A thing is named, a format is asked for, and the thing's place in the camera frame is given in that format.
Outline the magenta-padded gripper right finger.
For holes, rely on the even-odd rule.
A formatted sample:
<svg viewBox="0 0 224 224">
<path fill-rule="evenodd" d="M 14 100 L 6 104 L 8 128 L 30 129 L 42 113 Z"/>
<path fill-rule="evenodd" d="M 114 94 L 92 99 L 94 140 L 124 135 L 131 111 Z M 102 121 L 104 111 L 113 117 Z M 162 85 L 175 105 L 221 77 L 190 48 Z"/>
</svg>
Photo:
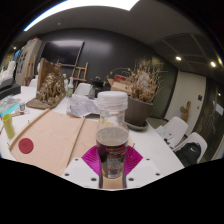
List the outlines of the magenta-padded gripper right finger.
<svg viewBox="0 0 224 224">
<path fill-rule="evenodd" d="M 124 189 L 140 188 L 161 177 L 161 171 L 150 158 L 143 157 L 131 146 L 127 147 L 122 178 Z"/>
</svg>

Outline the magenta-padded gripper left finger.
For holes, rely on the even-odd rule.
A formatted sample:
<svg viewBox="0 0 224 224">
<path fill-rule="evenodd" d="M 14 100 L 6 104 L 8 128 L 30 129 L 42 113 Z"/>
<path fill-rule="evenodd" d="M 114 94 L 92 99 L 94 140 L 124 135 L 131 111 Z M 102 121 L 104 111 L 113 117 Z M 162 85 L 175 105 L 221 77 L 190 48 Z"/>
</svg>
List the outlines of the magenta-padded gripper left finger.
<svg viewBox="0 0 224 224">
<path fill-rule="evenodd" d="M 82 157 L 74 157 L 61 177 L 84 188 L 100 189 L 102 174 L 97 147 L 93 146 Z"/>
</svg>

